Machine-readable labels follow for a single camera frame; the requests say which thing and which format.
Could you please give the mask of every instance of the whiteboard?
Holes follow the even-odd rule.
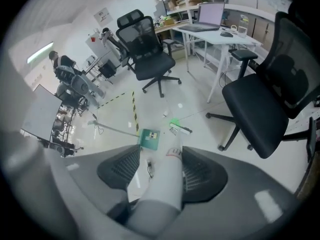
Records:
[[[34,90],[35,100],[30,106],[25,118],[22,130],[50,141],[52,128],[62,100],[54,96],[41,84]]]

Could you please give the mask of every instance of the white floor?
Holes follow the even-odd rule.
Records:
[[[158,130],[160,136],[157,151],[144,148],[141,152],[140,167],[128,187],[130,201],[139,198],[148,186],[146,160],[151,160],[154,170],[157,171],[162,158],[175,141],[175,135],[170,132],[169,126],[172,118],[179,119],[181,126],[193,131],[190,135],[182,136],[184,146],[208,150],[256,165],[294,192],[307,168],[306,141],[282,142],[273,155],[268,159],[261,159],[254,150],[247,150],[246,140],[238,134],[229,149],[220,152],[217,146],[226,143],[234,125],[215,118],[207,119],[205,115],[207,112],[231,115],[222,96],[222,88],[219,86],[211,103],[206,103],[216,75],[210,69],[204,68],[197,57],[190,58],[189,68],[190,73],[187,73],[184,59],[176,62],[170,75],[179,77],[182,84],[178,85],[177,81],[162,81],[164,98],[160,98],[156,83],[147,89],[147,93],[143,93],[141,88],[148,80],[137,81],[133,72],[120,68],[115,77],[111,78],[114,85],[106,82],[106,97],[103,101],[100,100],[100,104],[108,104],[98,110],[90,107],[90,112],[86,111],[82,117],[77,115],[74,118],[71,142],[77,147],[84,147],[84,150],[80,150],[76,155],[89,155],[137,143],[137,137],[108,129],[99,134],[98,129],[88,125],[88,121],[94,120],[92,112],[98,116],[99,123],[135,135],[132,104],[134,91],[139,129]],[[220,84],[225,84],[224,79],[221,79]]]

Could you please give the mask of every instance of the chair wheel base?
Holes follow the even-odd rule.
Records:
[[[219,145],[219,146],[218,146],[218,150],[220,150],[220,151],[224,151],[224,150],[225,150],[225,147],[224,147],[224,146],[222,146],[222,145]]]

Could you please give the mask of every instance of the office chair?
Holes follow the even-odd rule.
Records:
[[[161,89],[161,80],[181,80],[177,77],[164,76],[165,73],[171,73],[171,68],[176,62],[171,57],[172,40],[164,40],[168,45],[169,55],[166,54],[157,39],[154,23],[150,16],[136,9],[117,19],[119,29],[116,35],[129,51],[130,57],[135,63],[134,73],[139,81],[152,79],[142,88],[146,93],[146,88],[158,82],[160,97],[164,94]]]
[[[248,149],[268,158],[282,140],[289,140],[284,136],[289,119],[295,119],[320,93],[318,57],[302,23],[284,12],[275,16],[272,46],[256,74],[244,76],[249,60],[258,57],[255,53],[236,50],[231,54],[242,61],[238,79],[222,89],[233,117],[212,113],[206,117],[235,123],[226,146],[218,146],[220,151],[227,150],[241,130],[250,143]]]

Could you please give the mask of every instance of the chair armrest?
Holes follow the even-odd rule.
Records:
[[[258,58],[254,52],[250,50],[235,50],[231,52],[231,55],[235,57],[238,61],[254,60]]]
[[[173,40],[171,40],[171,39],[165,39],[165,40],[163,40],[162,42],[167,45],[169,56],[172,57],[172,49],[171,49],[171,46],[172,46],[173,44],[175,44],[176,41],[173,41]]]

